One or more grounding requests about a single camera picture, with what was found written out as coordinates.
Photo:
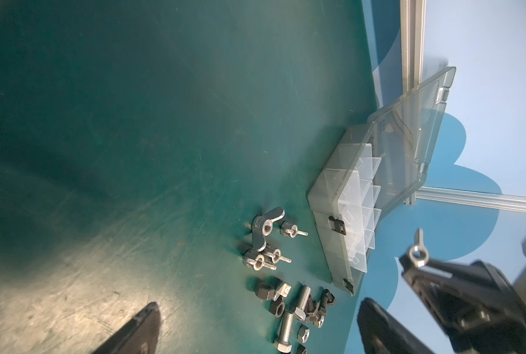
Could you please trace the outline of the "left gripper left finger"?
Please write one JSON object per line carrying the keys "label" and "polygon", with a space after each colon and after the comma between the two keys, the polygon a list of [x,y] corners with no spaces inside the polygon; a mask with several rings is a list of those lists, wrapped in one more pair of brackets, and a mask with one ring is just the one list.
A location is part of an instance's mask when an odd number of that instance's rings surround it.
{"label": "left gripper left finger", "polygon": [[150,302],[103,342],[94,354],[155,354],[161,331],[161,311]]}

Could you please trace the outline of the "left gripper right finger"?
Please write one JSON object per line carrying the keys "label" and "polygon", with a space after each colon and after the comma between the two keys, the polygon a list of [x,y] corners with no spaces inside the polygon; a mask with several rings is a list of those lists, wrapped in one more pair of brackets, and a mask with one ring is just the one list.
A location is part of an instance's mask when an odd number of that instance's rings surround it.
{"label": "left gripper right finger", "polygon": [[434,354],[416,336],[371,298],[365,298],[357,314],[364,351],[375,353]]}

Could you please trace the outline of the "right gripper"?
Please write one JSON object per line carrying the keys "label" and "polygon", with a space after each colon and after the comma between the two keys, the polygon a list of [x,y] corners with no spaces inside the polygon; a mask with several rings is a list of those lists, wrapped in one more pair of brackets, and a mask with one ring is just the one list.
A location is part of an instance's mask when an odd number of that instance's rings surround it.
{"label": "right gripper", "polygon": [[526,304],[495,266],[404,254],[402,277],[445,330],[455,353],[526,353]]}

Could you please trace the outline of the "silver hex nut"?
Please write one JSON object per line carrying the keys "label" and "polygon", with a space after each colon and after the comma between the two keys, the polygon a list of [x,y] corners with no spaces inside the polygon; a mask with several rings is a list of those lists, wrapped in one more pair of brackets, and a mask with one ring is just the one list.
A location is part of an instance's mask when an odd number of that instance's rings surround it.
{"label": "silver hex nut", "polygon": [[320,311],[316,311],[315,313],[311,313],[309,315],[310,317],[310,322],[316,326],[317,328],[322,328],[323,327],[323,323],[325,321],[325,315],[322,314],[322,312]]}
{"label": "silver hex nut", "polygon": [[310,337],[310,329],[307,326],[302,325],[299,328],[298,333],[297,333],[298,342],[301,344],[305,344],[307,340],[309,339],[309,337]]}

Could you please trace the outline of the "silver hex bolt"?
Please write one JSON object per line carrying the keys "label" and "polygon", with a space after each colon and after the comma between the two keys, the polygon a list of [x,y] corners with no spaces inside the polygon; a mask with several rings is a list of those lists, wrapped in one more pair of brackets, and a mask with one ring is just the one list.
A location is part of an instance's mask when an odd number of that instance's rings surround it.
{"label": "silver hex bolt", "polygon": [[290,333],[292,330],[292,323],[294,314],[290,311],[283,313],[279,334],[276,336],[273,345],[281,353],[291,353],[292,345],[290,343]]}
{"label": "silver hex bolt", "polygon": [[311,288],[309,286],[302,286],[297,301],[292,309],[294,317],[300,322],[307,321],[306,307],[310,298],[310,293]]}

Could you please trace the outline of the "clear plastic organizer box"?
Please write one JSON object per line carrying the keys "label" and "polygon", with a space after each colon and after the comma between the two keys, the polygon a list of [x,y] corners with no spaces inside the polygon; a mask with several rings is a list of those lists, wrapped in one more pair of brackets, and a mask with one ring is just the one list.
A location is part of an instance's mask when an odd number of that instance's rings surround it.
{"label": "clear plastic organizer box", "polygon": [[348,128],[307,198],[333,284],[356,295],[378,223],[428,177],[456,68]]}

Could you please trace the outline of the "rear aluminium frame bar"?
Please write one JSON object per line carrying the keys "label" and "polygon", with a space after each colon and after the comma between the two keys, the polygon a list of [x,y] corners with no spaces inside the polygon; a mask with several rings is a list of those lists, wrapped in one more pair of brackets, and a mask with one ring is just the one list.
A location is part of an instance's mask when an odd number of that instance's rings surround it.
{"label": "rear aluminium frame bar", "polygon": [[416,197],[428,201],[526,213],[526,197],[522,196],[508,196],[496,193],[453,190],[439,187],[420,187],[416,192]]}

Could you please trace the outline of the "right aluminium frame post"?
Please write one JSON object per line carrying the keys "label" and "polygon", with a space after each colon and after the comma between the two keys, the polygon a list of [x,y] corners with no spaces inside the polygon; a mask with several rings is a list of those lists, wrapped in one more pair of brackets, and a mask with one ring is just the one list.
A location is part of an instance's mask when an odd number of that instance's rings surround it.
{"label": "right aluminium frame post", "polygon": [[[402,91],[404,94],[422,83],[425,55],[426,1],[401,1]],[[411,95],[404,107],[405,117],[413,128],[413,158],[423,156],[422,104],[418,95]]]}

